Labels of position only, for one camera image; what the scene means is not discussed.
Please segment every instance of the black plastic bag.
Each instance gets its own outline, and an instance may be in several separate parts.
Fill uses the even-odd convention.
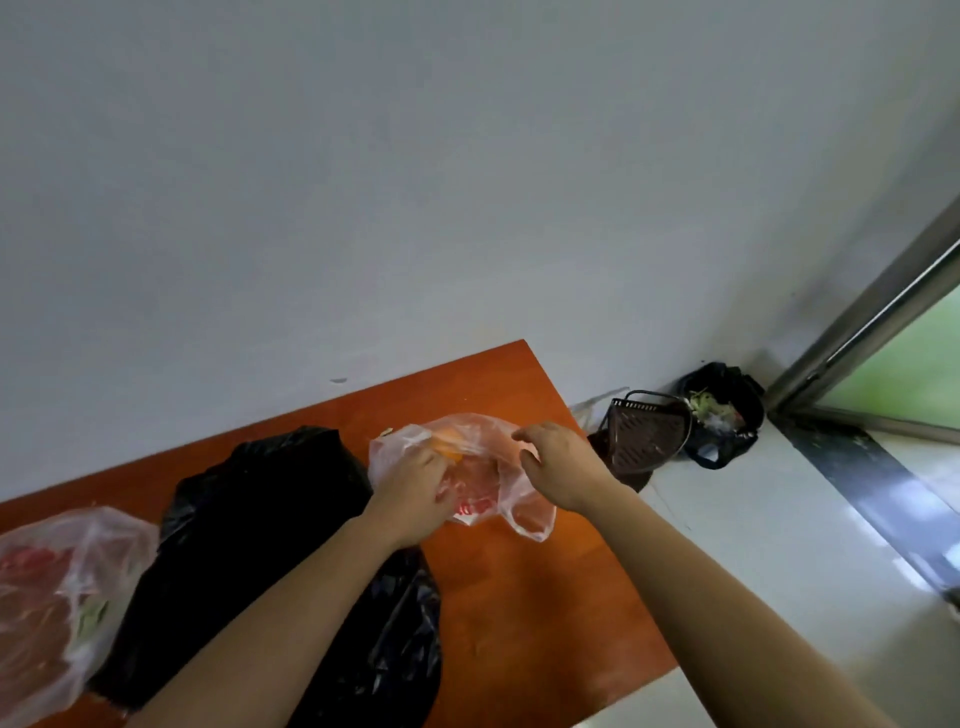
[[[336,430],[245,443],[183,480],[89,687],[142,708],[221,629],[359,515],[371,488]],[[440,594],[422,552],[383,565],[320,662],[289,725],[420,726],[440,686]]]
[[[760,399],[763,388],[753,377],[740,372],[739,367],[728,367],[719,361],[710,362],[682,377],[677,382],[676,391],[688,400],[699,392],[707,391],[720,404],[732,404],[743,419],[742,425],[733,431],[718,432],[705,426],[697,417],[693,418],[693,428],[684,445],[684,454],[698,465],[720,470],[756,442],[757,431],[764,419],[763,402]]]

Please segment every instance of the tile floor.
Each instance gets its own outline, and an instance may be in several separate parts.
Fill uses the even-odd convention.
[[[754,449],[725,470],[671,463],[642,497],[836,662],[900,726],[960,724],[960,626],[943,600],[773,426],[765,425]],[[581,727],[638,725],[712,723],[675,670]]]
[[[880,445],[960,513],[960,445],[870,432]]]

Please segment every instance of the wooden table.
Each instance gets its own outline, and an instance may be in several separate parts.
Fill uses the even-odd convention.
[[[517,341],[2,503],[0,532],[92,504],[159,522],[179,480],[246,440],[326,425],[366,462],[371,438],[387,427],[452,412],[577,426]],[[623,569],[579,516],[560,512],[543,544],[499,518],[471,528],[447,523],[423,549],[443,596],[444,673],[431,728],[567,728],[676,666]],[[41,723],[120,724],[90,697]]]

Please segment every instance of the left hand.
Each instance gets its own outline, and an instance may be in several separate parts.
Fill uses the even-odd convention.
[[[451,465],[432,449],[408,450],[373,491],[361,519],[391,550],[419,544],[457,509],[452,489],[438,498]]]

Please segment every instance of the plastic bag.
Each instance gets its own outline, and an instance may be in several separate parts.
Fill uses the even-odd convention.
[[[237,615],[363,512],[363,465],[336,430],[244,443],[177,486],[154,564],[89,687],[138,710]],[[290,726],[421,726],[440,687],[440,593],[418,548],[357,599]]]
[[[511,439],[516,425],[487,415],[447,415],[426,425],[407,425],[370,443],[374,488],[403,453],[427,446],[453,461],[442,488],[453,488],[459,507],[453,520],[466,525],[499,513],[521,536],[545,541],[557,508],[541,496],[520,467],[520,451],[533,447]]]
[[[0,725],[21,728],[73,704],[155,551],[156,526],[113,508],[0,536]]]

